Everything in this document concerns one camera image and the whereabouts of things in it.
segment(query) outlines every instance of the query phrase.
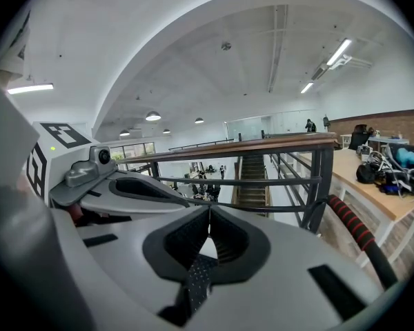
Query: ceiling light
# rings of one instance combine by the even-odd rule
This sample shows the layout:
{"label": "ceiling light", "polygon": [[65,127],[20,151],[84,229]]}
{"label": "ceiling light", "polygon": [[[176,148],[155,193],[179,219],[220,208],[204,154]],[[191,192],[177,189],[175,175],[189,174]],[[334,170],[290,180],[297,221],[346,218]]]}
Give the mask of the ceiling light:
{"label": "ceiling light", "polygon": [[305,93],[306,91],[308,91],[308,89],[313,85],[313,82],[308,82],[308,85],[306,85],[304,87],[304,89],[301,91],[301,93]]}
{"label": "ceiling light", "polygon": [[160,120],[160,118],[161,118],[161,115],[159,115],[158,112],[155,112],[154,110],[152,110],[146,115],[147,121]]}
{"label": "ceiling light", "polygon": [[326,65],[332,66],[334,62],[337,60],[337,58],[340,57],[340,55],[345,51],[345,49],[347,49],[347,47],[351,44],[351,42],[352,41],[350,39],[345,39],[340,45],[339,49],[337,49],[333,56],[330,58],[330,60],[328,60]]}
{"label": "ceiling light", "polygon": [[54,85],[52,83],[46,83],[43,85],[32,85],[32,86],[11,88],[8,90],[8,93],[17,94],[17,93],[24,93],[24,92],[53,90],[53,89],[54,89]]}

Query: dome pendant light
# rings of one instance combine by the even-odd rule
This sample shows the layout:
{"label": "dome pendant light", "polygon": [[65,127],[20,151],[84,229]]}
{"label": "dome pendant light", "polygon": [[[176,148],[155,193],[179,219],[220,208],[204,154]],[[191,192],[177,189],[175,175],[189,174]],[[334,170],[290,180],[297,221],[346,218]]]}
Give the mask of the dome pendant light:
{"label": "dome pendant light", "polygon": [[146,115],[146,120],[147,121],[155,121],[155,120],[160,120],[161,115],[159,115],[158,112],[155,112],[154,110],[152,110],[151,112],[149,112]]}

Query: staircase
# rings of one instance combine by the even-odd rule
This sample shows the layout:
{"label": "staircase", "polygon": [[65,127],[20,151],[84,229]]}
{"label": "staircase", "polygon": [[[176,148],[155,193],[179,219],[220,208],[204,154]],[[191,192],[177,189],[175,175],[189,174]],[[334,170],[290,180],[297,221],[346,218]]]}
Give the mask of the staircase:
{"label": "staircase", "polygon": [[[245,156],[242,158],[241,179],[265,179],[263,155]],[[265,207],[265,188],[242,186],[239,191],[238,204],[247,207]]]}

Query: metal railing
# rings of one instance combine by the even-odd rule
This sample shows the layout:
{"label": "metal railing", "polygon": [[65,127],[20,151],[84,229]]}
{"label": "metal railing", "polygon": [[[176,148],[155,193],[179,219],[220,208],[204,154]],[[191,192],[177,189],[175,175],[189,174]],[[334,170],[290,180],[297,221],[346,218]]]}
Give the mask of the metal railing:
{"label": "metal railing", "polygon": [[227,139],[227,140],[220,140],[220,141],[211,141],[211,142],[203,142],[203,143],[196,143],[194,145],[186,145],[186,146],[178,146],[178,147],[172,147],[169,148],[169,151],[172,150],[183,150],[184,148],[196,148],[199,146],[206,146],[206,145],[217,145],[219,143],[230,143],[230,142],[234,142],[235,139]]}
{"label": "metal railing", "polygon": [[[221,143],[211,146],[199,146],[198,148],[186,148],[175,152],[157,153],[143,157],[131,159],[122,159],[117,161],[122,163],[150,163],[152,176],[159,181],[170,181],[177,183],[197,183],[204,185],[233,185],[233,186],[250,186],[250,187],[267,187],[267,186],[286,186],[290,205],[284,206],[263,206],[263,207],[244,207],[231,203],[221,203],[214,201],[202,201],[198,199],[187,199],[188,202],[197,205],[223,205],[226,207],[238,208],[251,212],[293,212],[295,213],[299,226],[302,222],[309,221],[308,227],[312,232],[316,232],[322,216],[324,207],[318,206],[314,213],[311,211],[312,204],[319,199],[328,196],[333,170],[333,144],[335,134],[326,133],[307,133],[307,134],[287,134],[271,138],[242,141],[233,143]],[[302,161],[295,153],[311,152],[311,164]],[[190,179],[190,178],[168,178],[159,175],[159,162],[165,161],[183,161],[194,159],[208,159],[220,157],[242,157],[246,155],[269,154],[272,162],[276,163],[278,173],[277,179]],[[301,163],[305,168],[310,170],[309,177],[301,177],[295,169],[281,157],[280,154],[286,154]],[[306,201],[298,193],[296,185],[300,185],[307,192]],[[299,212],[304,213],[303,219],[300,219]]]}

